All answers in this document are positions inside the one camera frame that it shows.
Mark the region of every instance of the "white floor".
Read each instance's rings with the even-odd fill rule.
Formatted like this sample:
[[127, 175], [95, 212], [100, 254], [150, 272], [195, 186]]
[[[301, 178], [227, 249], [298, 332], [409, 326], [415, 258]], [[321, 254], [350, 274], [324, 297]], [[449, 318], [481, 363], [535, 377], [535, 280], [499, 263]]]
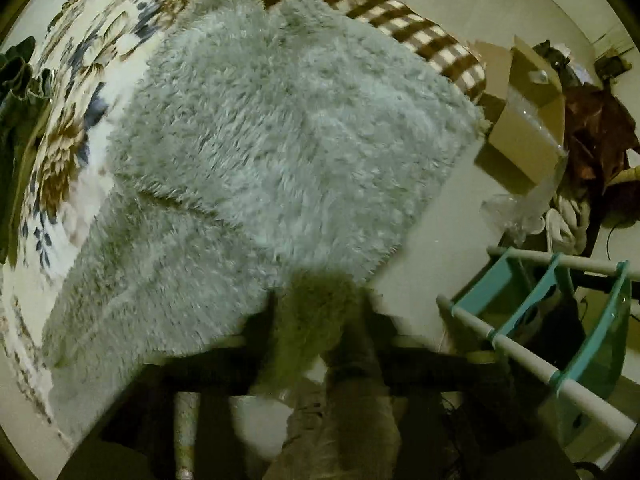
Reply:
[[[14, 44], [29, 34], [37, 40], [43, 38], [47, 23], [64, 1], [32, 0], [5, 44]], [[462, 40], [510, 46], [514, 34], [529, 44], [551, 39], [568, 46], [583, 66], [593, 65], [593, 48], [552, 0], [404, 1]], [[504, 187], [476, 164], [481, 147], [479, 140], [469, 147], [441, 196], [375, 282], [382, 309], [401, 317], [403, 330], [420, 336], [434, 348], [447, 349], [448, 343], [434, 302], [436, 295], [452, 296], [467, 284], [488, 261], [485, 247], [499, 238], [479, 209], [483, 200], [504, 192]], [[492, 174], [509, 174], [508, 165], [491, 155], [483, 167], [490, 168]], [[39, 478], [56, 477], [65, 461], [64, 448], [54, 431], [40, 423], [20, 396], [1, 360], [0, 424]], [[270, 432], [263, 433], [263, 439], [268, 440]], [[261, 447], [274, 447], [273, 442], [263, 444]]]

